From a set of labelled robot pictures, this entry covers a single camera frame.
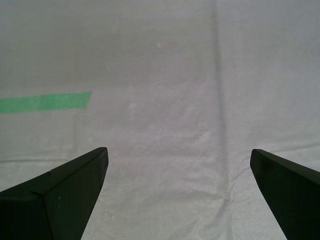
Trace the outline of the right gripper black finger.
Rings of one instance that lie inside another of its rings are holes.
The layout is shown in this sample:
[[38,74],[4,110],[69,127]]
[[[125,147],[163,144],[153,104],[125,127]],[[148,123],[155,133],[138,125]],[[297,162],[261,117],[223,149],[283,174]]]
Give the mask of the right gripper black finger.
[[320,238],[320,173],[262,149],[250,168],[259,190],[288,240]]
[[108,149],[98,147],[0,193],[2,240],[80,240],[102,190]]

